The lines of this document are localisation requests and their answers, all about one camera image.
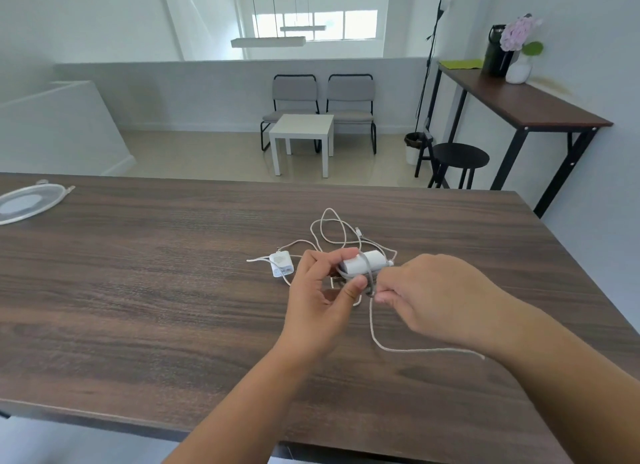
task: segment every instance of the fingernail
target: fingernail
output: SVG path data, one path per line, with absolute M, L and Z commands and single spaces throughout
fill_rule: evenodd
M 358 289 L 364 289 L 369 281 L 367 281 L 367 278 L 364 277 L 364 275 L 356 275 L 356 277 L 353 279 L 353 283 Z

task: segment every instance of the charging cable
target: charging cable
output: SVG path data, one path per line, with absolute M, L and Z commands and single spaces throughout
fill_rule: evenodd
M 327 218 L 326 217 L 327 212 L 333 213 L 334 218 Z M 327 238 L 327 236 L 324 234 L 323 224 L 331 222 L 331 221 L 340 223 L 340 226 L 342 227 L 342 234 L 344 235 L 344 239 L 342 241 L 329 240 L 329 238 Z M 295 245 L 297 243 L 308 243 L 309 245 L 311 245 L 314 248 L 314 250 L 316 250 L 316 251 L 324 251 L 324 250 L 322 250 L 322 247 L 320 246 L 320 241 L 318 240 L 318 237 L 316 236 L 316 233 L 314 232 L 314 226 L 316 225 L 316 223 L 320 224 L 320 236 L 327 243 L 331 243 L 332 245 L 340 245 L 340 248 L 344 248 L 347 245 L 354 245 L 354 244 L 356 244 L 358 246 L 358 250 L 359 250 L 358 256 L 362 257 L 364 259 L 366 265 L 367 265 L 367 274 L 365 276 L 367 277 L 368 282 L 369 282 L 367 295 L 369 295 L 369 297 L 370 297 L 370 299 L 369 299 L 369 328 L 371 329 L 371 338 L 378 345 L 378 347 L 380 349 L 383 349 L 384 351 L 389 351 L 390 353 L 436 353 L 436 352 L 440 352 L 440 353 L 441 352 L 468 353 L 468 354 L 471 354 L 471 355 L 480 356 L 480 358 L 484 359 L 484 355 L 481 355 L 480 353 L 476 353 L 475 351 L 471 351 L 470 349 L 462 349 L 462 348 L 456 348 L 456 347 L 439 347 L 439 348 L 428 348 L 428 349 L 393 349 L 393 348 L 389 348 L 389 347 L 383 346 L 380 343 L 380 341 L 378 341 L 378 339 L 376 339 L 376 335 L 375 335 L 375 333 L 373 331 L 373 296 L 375 295 L 375 290 L 376 290 L 376 288 L 375 288 L 375 280 L 374 280 L 374 277 L 373 277 L 373 273 L 372 273 L 372 270 L 371 270 L 371 265 L 369 263 L 369 259 L 366 256 L 364 256 L 364 254 L 362 252 L 362 245 L 363 244 L 368 244 L 368 245 L 372 245 L 372 246 L 376 247 L 391 262 L 395 262 L 396 256 L 398 254 L 397 250 L 393 250 L 391 248 L 387 248 L 387 247 L 385 247 L 383 245 L 380 245 L 379 243 L 374 242 L 373 240 L 370 240 L 370 239 L 364 237 L 362 235 L 362 232 L 360 231 L 360 229 L 358 227 L 356 227 L 356 228 L 352 227 L 346 221 L 343 221 L 342 218 L 340 218 L 340 215 L 338 215 L 338 213 L 336 213 L 336 211 L 333 208 L 327 208 L 322 213 L 322 216 L 319 219 L 316 219 L 313 223 L 311 223 L 311 226 L 309 227 L 309 231 L 311 231 L 311 235 L 313 236 L 315 243 L 310 242 L 309 240 L 304 240 L 304 239 L 295 240 L 295 241 L 293 241 L 293 242 L 291 242 L 291 243 L 289 243 L 287 245 L 279 247 L 276 250 L 276 254 L 278 252 L 281 252 L 285 248 L 292 247 L 293 245 Z M 356 240 L 351 240 L 351 241 L 348 240 L 347 228 L 350 231 L 352 231 L 352 233 L 356 236 Z M 291 255 L 291 257 L 301 258 L 302 256 L 301 255 Z M 272 266 L 274 266 L 274 273 L 279 272 L 281 274 L 281 277 L 287 283 L 287 285 L 291 286 L 291 282 L 289 282 L 287 277 L 284 275 L 284 270 L 283 270 L 284 267 L 278 266 L 269 257 L 258 257 L 258 258 L 252 258 L 250 260 L 247 260 L 247 262 L 260 262 L 260 261 L 268 262 Z M 338 272 L 341 275 L 341 277 L 343 277 L 345 280 L 349 280 L 349 279 L 355 277 L 355 275 L 346 274 L 345 272 L 343 272 L 341 270 L 338 270 Z M 330 278 L 331 288 L 332 289 L 335 288 L 333 279 L 334 279 L 334 277 Z M 362 294 L 360 295 L 360 297 L 358 298 L 357 302 L 353 306 L 357 306 L 361 302 L 362 302 Z

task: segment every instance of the black stool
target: black stool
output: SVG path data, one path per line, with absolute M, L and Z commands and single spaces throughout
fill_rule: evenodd
M 452 167 L 462 169 L 460 185 L 458 186 L 459 189 L 463 188 L 465 178 L 467 177 L 467 171 L 470 171 L 469 179 L 467 181 L 467 189 L 471 189 L 476 169 L 484 168 L 489 164 L 489 154 L 477 147 L 453 142 L 433 145 L 431 140 L 424 134 L 420 136 L 420 140 L 422 141 L 422 145 L 420 146 L 418 165 L 415 167 L 415 177 L 418 177 L 418 174 L 420 173 L 420 165 L 424 156 L 424 149 L 427 148 L 429 150 L 429 157 L 427 159 L 431 161 L 431 167 L 433 170 L 433 176 L 429 181 L 429 187 L 432 187 L 434 183 L 436 183 L 436 187 L 441 187 L 442 182 L 444 181 L 444 176 L 447 173 L 447 169 Z

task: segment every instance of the round stool seat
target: round stool seat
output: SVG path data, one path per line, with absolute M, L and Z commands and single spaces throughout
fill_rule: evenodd
M 482 149 L 455 142 L 434 145 L 433 156 L 452 168 L 479 169 L 489 164 L 489 154 Z

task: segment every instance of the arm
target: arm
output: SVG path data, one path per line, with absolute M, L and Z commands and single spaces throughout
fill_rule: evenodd
M 341 291 L 322 290 L 322 280 L 335 266 L 357 254 L 357 248 L 305 252 L 276 345 L 164 464 L 267 462 L 290 403 L 315 364 L 336 345 L 354 301 L 367 286 L 360 276 Z
M 503 364 L 574 462 L 638 462 L 640 382 L 473 266 L 421 255 L 383 269 L 375 300 L 412 330 Z

